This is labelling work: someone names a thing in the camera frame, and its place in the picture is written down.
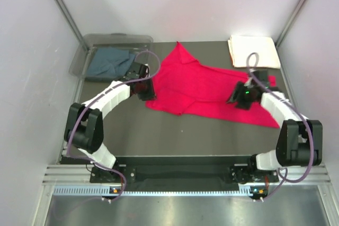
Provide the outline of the right aluminium corner post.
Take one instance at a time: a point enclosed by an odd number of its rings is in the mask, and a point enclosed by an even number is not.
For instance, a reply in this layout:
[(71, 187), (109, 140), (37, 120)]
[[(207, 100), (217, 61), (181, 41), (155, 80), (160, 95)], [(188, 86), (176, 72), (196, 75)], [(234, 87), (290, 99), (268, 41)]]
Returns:
[(293, 24), (301, 14), (302, 9), (305, 7), (308, 0), (298, 0), (295, 7), (292, 9), (291, 14), (288, 16), (277, 40), (275, 41), (275, 47), (278, 49), (287, 37), (289, 31), (292, 29)]

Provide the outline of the grey-blue t shirt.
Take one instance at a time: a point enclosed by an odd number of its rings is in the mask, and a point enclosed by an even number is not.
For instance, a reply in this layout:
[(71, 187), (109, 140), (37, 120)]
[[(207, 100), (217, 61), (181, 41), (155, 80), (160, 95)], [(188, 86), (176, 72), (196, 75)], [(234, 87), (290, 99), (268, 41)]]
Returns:
[(86, 77), (121, 77), (128, 71), (135, 57), (129, 50), (99, 48), (89, 64)]

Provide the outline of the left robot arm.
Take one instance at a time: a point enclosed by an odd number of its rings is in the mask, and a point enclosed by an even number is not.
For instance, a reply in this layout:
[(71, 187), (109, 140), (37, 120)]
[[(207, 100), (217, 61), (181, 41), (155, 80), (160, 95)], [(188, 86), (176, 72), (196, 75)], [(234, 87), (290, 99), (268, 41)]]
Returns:
[(133, 62), (126, 74), (84, 103), (73, 103), (68, 112), (64, 141), (67, 149), (74, 146), (86, 159), (102, 169), (109, 182), (120, 176), (116, 157), (104, 144), (104, 118), (121, 102), (137, 95), (141, 101), (156, 98), (149, 66)]

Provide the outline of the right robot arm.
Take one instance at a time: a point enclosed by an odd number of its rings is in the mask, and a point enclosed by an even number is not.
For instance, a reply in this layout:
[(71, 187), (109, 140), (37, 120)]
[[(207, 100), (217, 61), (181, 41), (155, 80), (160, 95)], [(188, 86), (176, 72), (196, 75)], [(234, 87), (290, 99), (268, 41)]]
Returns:
[(310, 171), (322, 162), (323, 125), (297, 112), (284, 93), (270, 85), (266, 70), (251, 69), (247, 82), (236, 84), (228, 103), (241, 110), (259, 103), (280, 127), (276, 148), (250, 157), (247, 175), (251, 180), (258, 182), (267, 171), (282, 167), (305, 166)]

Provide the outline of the left aluminium corner post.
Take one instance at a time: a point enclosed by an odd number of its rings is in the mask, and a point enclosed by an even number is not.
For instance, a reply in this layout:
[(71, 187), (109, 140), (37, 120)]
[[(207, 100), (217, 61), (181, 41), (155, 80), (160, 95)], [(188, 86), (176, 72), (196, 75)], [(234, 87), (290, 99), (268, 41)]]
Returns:
[(61, 11), (61, 14), (63, 15), (63, 17), (65, 18), (68, 26), (70, 27), (70, 29), (72, 30), (74, 36), (76, 37), (77, 41), (79, 42), (80, 46), (86, 51), (89, 51), (89, 46), (87, 45), (87, 43), (85, 42), (78, 26), (76, 25), (70, 11), (68, 10), (64, 0), (54, 0), (59, 8), (59, 10)]

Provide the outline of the aluminium frame rail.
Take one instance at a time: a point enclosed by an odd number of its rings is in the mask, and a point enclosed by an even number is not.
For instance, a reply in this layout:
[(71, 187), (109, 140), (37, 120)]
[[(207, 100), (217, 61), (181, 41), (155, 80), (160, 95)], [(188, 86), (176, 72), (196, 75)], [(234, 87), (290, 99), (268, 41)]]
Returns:
[[(91, 165), (49, 165), (44, 174), (44, 185), (85, 185), (90, 183)], [(328, 185), (331, 183), (324, 165), (311, 169), (308, 176), (296, 185)]]

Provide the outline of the aluminium corner post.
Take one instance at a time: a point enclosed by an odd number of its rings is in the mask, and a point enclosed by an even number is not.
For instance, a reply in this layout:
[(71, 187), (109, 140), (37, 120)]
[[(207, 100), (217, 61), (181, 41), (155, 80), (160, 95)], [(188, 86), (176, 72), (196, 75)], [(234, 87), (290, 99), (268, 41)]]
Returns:
[(76, 37), (77, 41), (79, 42), (80, 46), (86, 51), (89, 51), (89, 46), (87, 45), (87, 43), (85, 42), (78, 26), (76, 25), (70, 11), (68, 10), (64, 0), (54, 0), (59, 8), (59, 10), (61, 11), (61, 14), (63, 15), (63, 17), (65, 18), (68, 26), (70, 27), (70, 29), (72, 30), (74, 36)]
[(293, 24), (301, 14), (302, 9), (305, 7), (308, 0), (298, 0), (295, 7), (292, 9), (291, 14), (288, 16), (277, 40), (275, 41), (275, 47), (278, 49), (287, 37), (289, 31), (292, 29)]

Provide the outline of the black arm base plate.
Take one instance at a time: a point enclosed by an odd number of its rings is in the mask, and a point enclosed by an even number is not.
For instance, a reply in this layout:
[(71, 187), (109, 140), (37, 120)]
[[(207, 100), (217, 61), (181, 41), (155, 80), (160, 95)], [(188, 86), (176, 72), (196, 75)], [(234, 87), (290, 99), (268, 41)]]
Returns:
[(226, 183), (277, 183), (274, 171), (253, 170), (250, 156), (121, 156), (113, 169), (129, 182), (145, 179), (208, 179)]

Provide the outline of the folded white t shirt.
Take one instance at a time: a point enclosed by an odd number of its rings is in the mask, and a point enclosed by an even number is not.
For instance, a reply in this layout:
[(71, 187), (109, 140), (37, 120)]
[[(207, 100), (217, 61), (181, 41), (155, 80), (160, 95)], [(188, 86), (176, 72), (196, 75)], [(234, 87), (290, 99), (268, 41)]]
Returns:
[(232, 35), (227, 42), (230, 57), (235, 68), (245, 68), (247, 57), (251, 53), (258, 54), (257, 64), (255, 56), (250, 58), (249, 65), (251, 67), (281, 68), (274, 41), (270, 37)]

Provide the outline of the pink t shirt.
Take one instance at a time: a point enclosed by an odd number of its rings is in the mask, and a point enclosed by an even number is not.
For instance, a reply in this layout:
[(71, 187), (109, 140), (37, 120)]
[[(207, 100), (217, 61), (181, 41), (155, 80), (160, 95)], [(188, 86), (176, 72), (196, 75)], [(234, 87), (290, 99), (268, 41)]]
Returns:
[(153, 78), (156, 99), (145, 106), (174, 115), (193, 114), (212, 119), (278, 128), (278, 123), (259, 103), (249, 110), (228, 104), (237, 82), (246, 82), (244, 71), (202, 65), (181, 43), (162, 61)]

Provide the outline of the clear plastic bin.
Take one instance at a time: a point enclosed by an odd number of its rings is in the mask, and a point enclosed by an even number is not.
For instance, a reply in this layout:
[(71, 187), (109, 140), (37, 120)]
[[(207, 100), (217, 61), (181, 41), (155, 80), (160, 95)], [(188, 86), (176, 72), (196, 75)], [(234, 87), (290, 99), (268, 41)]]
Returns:
[(149, 54), (139, 52), (153, 49), (149, 35), (124, 33), (90, 33), (83, 37), (88, 50), (79, 46), (69, 73), (92, 82), (111, 82), (122, 77), (134, 60), (146, 63)]

